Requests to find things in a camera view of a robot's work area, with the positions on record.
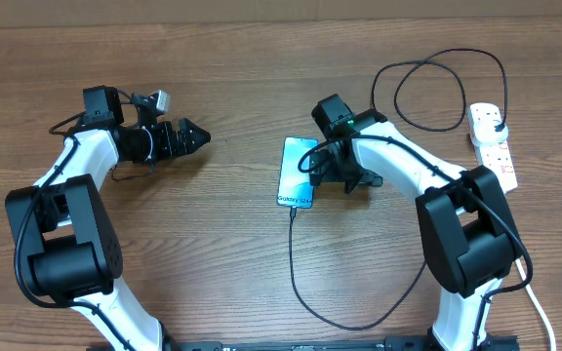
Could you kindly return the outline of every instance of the wooden tabletop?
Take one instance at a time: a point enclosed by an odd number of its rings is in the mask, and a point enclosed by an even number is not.
[[[381,339],[424,334],[439,286],[426,270],[402,305],[369,331],[341,331],[297,302],[288,266],[289,210],[275,202],[286,136],[323,139],[309,116],[338,93],[355,112],[386,64],[451,47],[498,56],[508,74],[509,144],[519,188],[507,197],[535,263],[533,288],[562,350],[562,18],[401,19],[0,30],[0,350],[83,350],[104,339],[80,315],[43,310],[13,275],[4,198],[32,184],[60,155],[47,130],[83,110],[82,90],[115,86],[173,97],[168,119],[187,117],[212,134],[194,155],[154,176],[106,180],[101,197],[118,234],[124,277],[141,304],[178,340],[221,342]],[[468,102],[502,106],[497,66],[475,54],[438,59],[463,79]],[[392,94],[407,68],[378,84],[380,110],[408,137],[473,167],[466,122],[423,132],[395,114]],[[400,106],[428,126],[453,124],[461,93],[447,72],[422,68]],[[134,111],[126,109],[126,120]],[[120,176],[144,167],[123,165]],[[57,232],[69,234],[70,229]],[[299,289],[336,322],[364,325],[407,289],[422,264],[414,206],[389,184],[351,196],[318,189],[295,222]],[[512,284],[516,274],[507,279]],[[488,330],[544,350],[546,334],[524,292],[496,298]]]

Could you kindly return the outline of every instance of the power strip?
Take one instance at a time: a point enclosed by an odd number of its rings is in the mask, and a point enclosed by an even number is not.
[[[495,126],[502,121],[498,107],[486,102],[474,103],[469,106],[467,118],[478,164],[496,174],[504,193],[517,188],[513,160],[506,142],[508,128],[495,131]]]

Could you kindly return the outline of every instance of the light blue smartphone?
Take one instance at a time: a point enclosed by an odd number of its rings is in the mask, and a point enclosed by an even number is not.
[[[309,174],[299,171],[299,161],[310,149],[318,145],[318,140],[304,137],[286,137],[281,161],[279,192],[277,204],[281,206],[310,209],[313,203],[313,186],[309,184]],[[309,168],[309,158],[302,163]]]

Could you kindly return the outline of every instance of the wooden surface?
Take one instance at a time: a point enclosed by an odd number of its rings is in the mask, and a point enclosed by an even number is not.
[[[0,0],[0,28],[562,16],[562,0]]]
[[[439,287],[426,271],[380,326],[341,331],[309,315],[291,289],[288,209],[275,204],[286,136],[318,137],[309,113],[339,93],[368,107],[376,71],[449,47],[497,55],[508,73],[512,157],[520,187],[508,196],[535,263],[533,287],[562,350],[562,18],[433,19],[280,24],[199,24],[0,30],[0,350],[82,350],[103,343],[81,316],[30,305],[16,286],[6,194],[53,165],[61,139],[47,129],[83,108],[82,89],[164,89],[168,118],[212,133],[196,154],[157,175],[115,183],[101,197],[118,233],[124,276],[141,304],[178,340],[222,342],[380,339],[422,334],[437,313]],[[462,77],[469,102],[502,105],[500,72],[488,58],[440,58]],[[395,116],[391,97],[406,71],[382,76],[377,102],[399,129],[435,155],[475,165],[467,125],[423,132]],[[455,80],[423,68],[401,91],[416,121],[447,126],[461,96]],[[127,120],[133,111],[127,110]],[[121,175],[143,173],[125,165]],[[347,325],[376,320],[422,264],[414,207],[386,184],[345,196],[316,191],[295,226],[304,298]],[[516,281],[512,274],[508,282]],[[489,331],[517,334],[543,350],[546,335],[523,292],[496,298]]]

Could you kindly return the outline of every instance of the white power strip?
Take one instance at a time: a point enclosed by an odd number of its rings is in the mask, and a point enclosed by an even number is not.
[[[469,135],[476,150],[478,164],[489,168],[496,174],[504,193],[517,188],[517,177],[513,168],[513,160],[506,143],[508,128],[504,126],[504,129],[500,132],[496,132],[495,129],[495,126],[502,121],[498,107],[486,102],[474,103],[469,106],[467,118],[469,120]],[[520,277],[524,280],[526,273],[519,258],[515,261],[515,265]],[[554,338],[554,330],[545,312],[543,312],[542,306],[535,297],[530,284],[526,286],[526,292],[533,301],[535,308],[537,308],[537,312],[542,317],[549,337],[550,351],[555,351],[556,339]]]

